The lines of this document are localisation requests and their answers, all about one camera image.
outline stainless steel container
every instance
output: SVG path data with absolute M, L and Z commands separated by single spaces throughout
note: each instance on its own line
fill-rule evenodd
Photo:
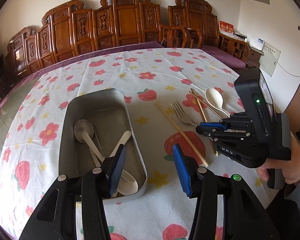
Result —
M 106 157 L 112 153 L 125 131 L 132 132 L 132 138 L 126 143 L 127 158 L 124 169 L 136 179 L 139 190 L 133 195 L 119 194 L 104 202 L 123 202 L 143 195 L 147 187 L 147 172 L 132 130 L 123 92 L 117 88 L 89 93 L 74 98 L 69 103 L 61 136 L 59 175 L 66 174 L 74 178 L 95 167 L 88 145 L 74 137 L 74 125 L 80 119 L 86 119 L 94 126 Z M 97 145 L 95 136 L 92 140 Z

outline metal fork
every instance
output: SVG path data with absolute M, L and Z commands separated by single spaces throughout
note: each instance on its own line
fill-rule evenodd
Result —
M 171 104 L 171 107 L 181 122 L 183 122 L 185 124 L 192 124 L 192 125 L 198 126 L 196 123 L 194 123 L 194 121 L 191 119 L 191 117 L 186 114 L 186 112 L 183 110 L 182 106 L 179 104 L 178 101 L 173 102 Z

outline floral tablecloth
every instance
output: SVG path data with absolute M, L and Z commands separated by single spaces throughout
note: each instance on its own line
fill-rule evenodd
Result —
M 264 206 L 272 197 L 253 169 L 223 155 L 212 154 L 208 138 L 195 133 L 174 116 L 170 103 L 179 101 L 200 122 L 199 109 L 189 93 L 202 95 L 207 88 L 223 96 L 224 108 L 243 111 L 234 89 L 238 75 L 199 49 L 145 49 L 104 55 L 73 63 L 43 75 L 20 107 L 1 154 L 0 224 L 17 239 L 43 194 L 58 176 L 58 157 L 68 103 L 75 97 L 107 88 L 125 94 L 133 130 L 148 173 L 148 189 L 140 198 L 105 205 L 112 240 L 187 238 L 196 199 L 182 192 L 171 158 L 171 148 L 181 144 L 186 155 L 196 157 L 175 128 L 155 106 L 161 106 L 186 131 L 215 174 L 239 173 Z M 210 122 L 218 117 L 205 109 Z M 77 203 L 77 237 L 83 238 L 81 204 Z M 218 212 L 216 239 L 221 239 L 222 212 Z

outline chopstick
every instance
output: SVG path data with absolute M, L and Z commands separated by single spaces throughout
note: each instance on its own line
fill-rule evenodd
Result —
M 193 90 L 192 88 L 190 88 L 190 90 L 191 90 L 191 92 L 193 93 L 193 95 L 195 95 L 194 90 Z M 201 106 L 200 101 L 199 101 L 198 98 L 196 98 L 196 102 L 197 102 L 197 106 L 198 106 L 198 107 L 200 108 L 200 110 L 201 110 L 201 111 L 200 111 L 200 115 L 201 115 L 202 122 L 207 122 L 207 117 L 206 117 L 205 114 L 204 114 L 203 108 L 202 108 L 202 106 Z M 217 151 L 216 151 L 215 148 L 214 148 L 212 138 L 210 138 L 209 143 L 210 143 L 210 146 L 211 146 L 211 149 L 212 149 L 213 154 L 215 154 L 215 155 L 218 156 Z
M 209 108 L 212 112 L 214 112 L 220 119 L 223 119 L 223 117 L 220 115 L 220 114 L 218 114 L 216 111 L 214 111 L 214 109 L 211 107 L 211 106 L 209 106 L 209 104 L 207 104 L 206 102 L 204 102 L 203 100 L 201 100 L 200 98 L 198 98 L 194 93 L 192 93 L 191 91 L 189 91 L 189 93 L 191 94 L 191 95 L 193 95 L 196 99 L 198 99 L 201 103 L 203 103 L 205 106 L 207 106 L 207 108 Z
M 181 130 L 181 128 L 173 121 L 173 119 L 165 112 L 164 109 L 157 103 L 157 107 L 161 110 L 161 112 L 166 116 L 166 118 L 173 124 L 173 126 L 178 130 L 178 132 L 182 135 L 182 137 L 187 141 L 187 143 L 190 145 L 190 147 L 194 150 L 194 152 L 197 154 L 197 156 L 200 158 L 200 160 L 203 162 L 203 164 L 208 167 L 209 164 L 205 160 L 205 158 L 201 155 L 197 147 L 190 141 L 188 136 Z

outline white spoon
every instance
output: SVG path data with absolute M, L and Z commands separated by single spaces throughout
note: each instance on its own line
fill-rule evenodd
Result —
M 227 112 L 222 108 L 223 98 L 222 95 L 217 90 L 215 90 L 214 88 L 208 88 L 205 91 L 204 95 L 210 106 L 225 113 L 227 117 L 230 117 L 229 112 Z
M 129 138 L 131 137 L 132 133 L 130 131 L 126 131 L 122 137 L 120 138 L 119 142 L 117 143 L 116 147 L 112 151 L 110 157 L 114 156 L 118 150 L 120 144 L 125 144 Z M 103 155 L 100 153 L 94 142 L 91 140 L 93 136 L 93 126 L 87 120 L 79 120 L 76 122 L 74 126 L 74 136 L 79 142 L 86 143 L 90 148 L 90 153 L 92 155 L 93 161 L 97 167 L 100 167 L 100 163 L 104 161 Z M 138 191 L 138 183 L 135 178 L 130 175 L 127 171 L 122 170 L 121 178 L 118 185 L 118 192 L 122 195 L 132 195 Z

